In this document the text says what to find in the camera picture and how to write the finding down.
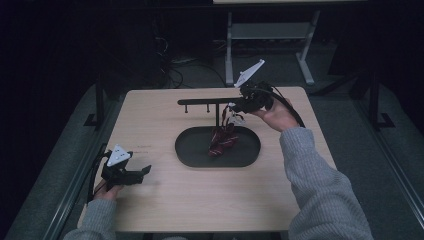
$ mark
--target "floor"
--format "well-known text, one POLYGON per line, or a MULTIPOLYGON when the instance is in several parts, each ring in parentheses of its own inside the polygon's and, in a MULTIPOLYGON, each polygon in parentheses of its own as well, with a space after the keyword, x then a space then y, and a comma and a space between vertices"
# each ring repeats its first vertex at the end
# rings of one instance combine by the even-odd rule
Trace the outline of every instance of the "floor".
MULTIPOLYGON (((215 45, 219 51, 220 43, 215 45)), ((341 77, 327 74, 336 48, 334 43, 314 43, 310 49, 307 62, 316 81, 313 86, 305 84, 295 59, 294 53, 299 50, 299 43, 282 42, 277 45, 275 49, 257 47, 235 53, 234 73, 264 59, 266 63, 254 75, 255 80, 264 80, 275 86, 301 86, 308 93, 320 90, 341 77)), ((169 76, 164 88, 224 87, 222 52, 207 60, 181 55, 175 59, 169 76)), ((393 157, 397 159, 417 195, 422 197, 424 177, 420 169, 424 167, 421 161, 424 157, 424 138, 403 113, 393 93, 384 86, 380 91, 380 112, 387 113, 396 127, 376 132, 366 117, 368 97, 357 101, 348 95, 352 83, 348 82, 325 96, 310 97, 336 166, 350 178, 375 239, 424 239, 423 228, 411 210, 411 203, 405 198, 406 193, 400 188, 391 162, 393 157)), ((97 152, 100 143, 107 142, 123 99, 124 96, 115 100, 106 99, 105 124, 96 131, 93 127, 83 126, 86 117, 95 112, 94 87, 87 91, 12 226, 8 239, 53 239, 50 238, 52 236, 61 239, 76 228, 86 200, 88 181, 83 178, 80 182, 82 188, 73 188, 77 197, 71 206, 64 206, 64 196, 70 196, 67 195, 70 183, 76 181, 81 161, 93 159, 90 151, 97 152), (63 213, 59 217, 62 221, 56 220, 53 223, 57 225, 51 224, 52 219, 57 219, 57 213, 63 213)), ((143 236, 143 233, 117 233, 118 239, 143 239, 143 236)), ((154 234, 153 239, 164 236, 154 234)), ((281 236, 285 239, 287 233, 282 232, 281 236)), ((189 234, 187 237, 204 239, 205 236, 189 234)), ((271 239, 266 233, 235 233, 235 238, 271 239)), ((233 236, 215 235, 214 239, 233 239, 233 236)))

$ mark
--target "wooden table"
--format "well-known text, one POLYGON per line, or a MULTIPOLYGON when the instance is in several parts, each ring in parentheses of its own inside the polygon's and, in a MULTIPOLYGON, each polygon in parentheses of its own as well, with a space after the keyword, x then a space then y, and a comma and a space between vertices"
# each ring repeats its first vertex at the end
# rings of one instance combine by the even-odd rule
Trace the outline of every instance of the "wooden table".
MULTIPOLYGON (((279 88, 312 129, 319 153, 334 166, 312 107, 300 87, 279 88)), ((244 168, 190 168, 176 155, 175 140, 187 128, 214 126, 214 106, 184 106, 180 99, 233 98, 239 89, 130 91, 108 148, 133 151, 127 170, 152 169, 142 184, 117 199, 116 230, 125 232, 225 232, 287 230, 299 212, 287 180, 280 133, 245 114, 245 127, 261 141, 258 159, 244 168)), ((101 169, 96 177, 100 181, 101 169)))

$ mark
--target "black cable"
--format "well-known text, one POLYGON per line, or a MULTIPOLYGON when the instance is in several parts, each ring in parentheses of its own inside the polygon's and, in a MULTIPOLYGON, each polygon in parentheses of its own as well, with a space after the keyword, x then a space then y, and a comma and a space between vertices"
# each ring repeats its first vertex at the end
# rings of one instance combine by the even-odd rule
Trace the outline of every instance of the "black cable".
POLYGON ((216 73, 216 75, 219 77, 219 79, 221 80, 221 82, 224 84, 224 87, 227 88, 227 83, 225 82, 224 78, 222 78, 222 76, 219 74, 218 71, 216 71, 213 67, 210 67, 208 65, 205 64, 193 64, 193 65, 183 65, 183 66, 177 66, 177 67, 204 67, 204 68, 208 68, 210 70, 212 70, 213 72, 216 73))
POLYGON ((186 60, 181 60, 180 62, 171 61, 171 64, 174 65, 175 67, 183 67, 183 66, 186 66, 186 65, 188 65, 192 62, 198 61, 198 60, 199 60, 198 58, 191 58, 191 59, 188 58, 186 60))
POLYGON ((100 191, 100 189, 102 189, 106 184, 107 182, 104 182, 99 188, 97 188, 97 190, 94 191, 93 196, 96 196, 96 194, 100 191))
POLYGON ((291 115, 296 119, 297 123, 303 128, 305 128, 305 123, 303 122, 302 118, 300 117, 299 113, 294 110, 293 106, 284 98, 279 96, 278 94, 271 92, 271 95, 276 98, 278 101, 280 101, 291 113, 291 115))
POLYGON ((278 90, 278 88, 276 87, 276 86, 274 86, 274 85, 271 85, 271 84, 269 84, 272 88, 274 88, 275 89, 275 91, 277 91, 278 92, 278 94, 280 94, 280 96, 282 97, 282 98, 284 98, 283 97, 283 94, 281 94, 281 92, 278 90))
MULTIPOLYGON (((102 148, 101 148, 101 152, 104 152, 104 149, 106 148, 105 144, 102 144, 102 148)), ((87 194, 87 203, 89 203, 90 201, 93 200, 94 194, 93 194, 93 189, 94 189, 94 182, 96 180, 96 174, 97 171, 99 170, 99 166, 100 163, 102 161, 102 159, 104 157, 110 157, 110 155, 112 154, 111 151, 108 151, 106 153, 103 154, 98 154, 97 158, 94 160, 92 166, 91 166, 91 170, 87 172, 87 176, 85 178, 88 177, 88 175, 91 173, 90 175, 90 181, 88 183, 88 194, 87 194)))
MULTIPOLYGON (((178 70, 176 70, 174 68, 170 68, 169 70, 170 71, 174 71, 175 73, 177 73, 178 75, 180 75, 181 80, 178 82, 178 85, 175 86, 175 84, 174 84, 174 88, 177 89, 181 85, 183 85, 184 76, 183 76, 183 74, 180 71, 178 71, 178 70)), ((171 76, 169 76, 169 78, 171 79, 172 83, 175 83, 174 79, 171 76)))
POLYGON ((195 87, 189 86, 189 85, 184 84, 184 83, 182 83, 181 85, 182 85, 182 86, 184 86, 184 87, 192 88, 192 89, 194 89, 194 88, 195 88, 195 87))

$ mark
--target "gray sweater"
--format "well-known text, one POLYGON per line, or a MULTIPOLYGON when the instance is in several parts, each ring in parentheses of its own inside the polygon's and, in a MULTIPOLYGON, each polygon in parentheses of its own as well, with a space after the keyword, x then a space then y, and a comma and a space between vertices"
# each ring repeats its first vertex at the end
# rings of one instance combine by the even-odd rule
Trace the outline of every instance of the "gray sweater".
MULTIPOLYGON (((294 239, 372 239, 349 179, 331 168, 315 149, 312 131, 291 128, 280 137, 287 178, 300 208, 289 228, 294 239)), ((115 239, 116 203, 88 204, 82 226, 65 239, 115 239)))

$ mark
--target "black oval base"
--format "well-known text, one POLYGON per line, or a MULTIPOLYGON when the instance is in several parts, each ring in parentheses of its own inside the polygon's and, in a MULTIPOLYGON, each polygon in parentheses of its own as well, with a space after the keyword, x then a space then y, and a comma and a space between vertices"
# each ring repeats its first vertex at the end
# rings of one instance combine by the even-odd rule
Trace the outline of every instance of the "black oval base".
POLYGON ((246 167, 254 163, 261 149, 259 137, 252 130, 236 126, 239 137, 231 148, 225 148, 219 157, 208 155, 214 127, 192 127, 184 130, 175 141, 178 159, 195 168, 246 167))

